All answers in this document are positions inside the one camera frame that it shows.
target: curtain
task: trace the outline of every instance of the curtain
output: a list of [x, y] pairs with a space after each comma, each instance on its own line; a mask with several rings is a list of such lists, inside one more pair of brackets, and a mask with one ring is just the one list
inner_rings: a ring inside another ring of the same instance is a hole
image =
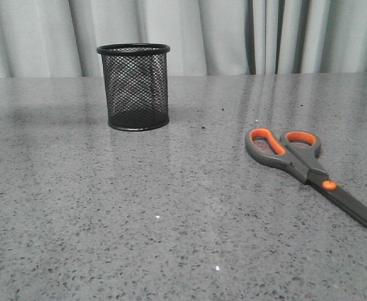
[[0, 77], [102, 76], [164, 43], [169, 75], [367, 71], [367, 0], [0, 0]]

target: orange and gray scissors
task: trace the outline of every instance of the orange and gray scissors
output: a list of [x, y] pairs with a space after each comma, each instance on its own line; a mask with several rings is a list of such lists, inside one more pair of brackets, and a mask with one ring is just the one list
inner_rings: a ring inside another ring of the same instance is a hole
[[282, 134], [278, 141], [269, 129], [257, 128], [247, 132], [245, 142], [253, 159], [263, 165], [282, 169], [303, 184], [310, 184], [367, 228], [367, 207], [330, 180], [317, 160], [321, 141], [316, 135], [292, 131]]

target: scissor blade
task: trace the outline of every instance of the scissor blade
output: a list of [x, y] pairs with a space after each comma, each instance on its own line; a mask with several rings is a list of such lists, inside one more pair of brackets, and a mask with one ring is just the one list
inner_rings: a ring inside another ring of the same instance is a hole
[[327, 176], [323, 174], [310, 172], [307, 179], [314, 189], [319, 191], [323, 196], [328, 198], [367, 229], [367, 207], [364, 204], [339, 186], [333, 190], [323, 188], [322, 183], [328, 180]]

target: orange pivot button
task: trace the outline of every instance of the orange pivot button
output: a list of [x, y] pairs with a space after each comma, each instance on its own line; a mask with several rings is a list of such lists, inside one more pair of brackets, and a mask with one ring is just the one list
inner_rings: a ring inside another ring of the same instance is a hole
[[327, 190], [335, 190], [337, 188], [337, 184], [334, 181], [324, 181], [322, 183], [322, 187]]

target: metal mesh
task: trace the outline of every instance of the metal mesh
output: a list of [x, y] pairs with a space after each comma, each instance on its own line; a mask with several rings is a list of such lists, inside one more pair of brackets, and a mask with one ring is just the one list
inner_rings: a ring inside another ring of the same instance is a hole
[[[153, 48], [117, 48], [143, 51]], [[150, 130], [168, 123], [166, 53], [102, 55], [108, 121], [120, 130]]]

